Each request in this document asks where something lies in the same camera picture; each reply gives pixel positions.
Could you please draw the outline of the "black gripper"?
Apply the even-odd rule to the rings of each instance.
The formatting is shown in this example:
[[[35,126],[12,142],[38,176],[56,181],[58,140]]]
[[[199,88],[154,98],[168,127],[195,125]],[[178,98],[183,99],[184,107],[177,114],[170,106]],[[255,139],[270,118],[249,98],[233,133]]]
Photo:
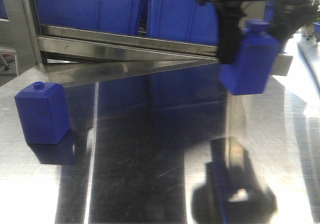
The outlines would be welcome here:
[[[242,30],[239,22],[246,15],[243,2],[273,1],[273,17],[268,33],[279,43],[285,43],[302,26],[313,20],[312,0],[196,0],[200,5],[216,6],[219,33],[217,58],[221,64],[231,64],[236,58]]]

